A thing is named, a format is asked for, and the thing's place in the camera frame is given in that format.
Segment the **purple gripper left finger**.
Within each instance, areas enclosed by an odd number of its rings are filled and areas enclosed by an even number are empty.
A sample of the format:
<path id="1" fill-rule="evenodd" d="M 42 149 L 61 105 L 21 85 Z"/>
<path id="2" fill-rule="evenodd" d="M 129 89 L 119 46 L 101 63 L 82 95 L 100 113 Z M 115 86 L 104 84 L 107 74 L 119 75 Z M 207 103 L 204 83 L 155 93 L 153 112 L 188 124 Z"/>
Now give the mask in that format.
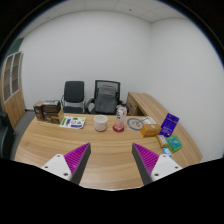
<path id="1" fill-rule="evenodd" d="M 91 145 L 86 143 L 62 155 L 56 154 L 42 169 L 78 185 L 91 154 Z"/>

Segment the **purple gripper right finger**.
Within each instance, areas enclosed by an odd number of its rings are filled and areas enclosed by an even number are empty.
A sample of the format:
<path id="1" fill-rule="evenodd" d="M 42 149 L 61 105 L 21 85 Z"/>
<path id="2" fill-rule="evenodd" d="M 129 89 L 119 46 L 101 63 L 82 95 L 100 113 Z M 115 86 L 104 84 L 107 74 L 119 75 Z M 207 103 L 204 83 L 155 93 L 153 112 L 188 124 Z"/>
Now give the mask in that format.
<path id="1" fill-rule="evenodd" d="M 148 185 L 182 169 L 167 154 L 158 155 L 137 143 L 132 144 L 132 154 L 143 185 Z"/>

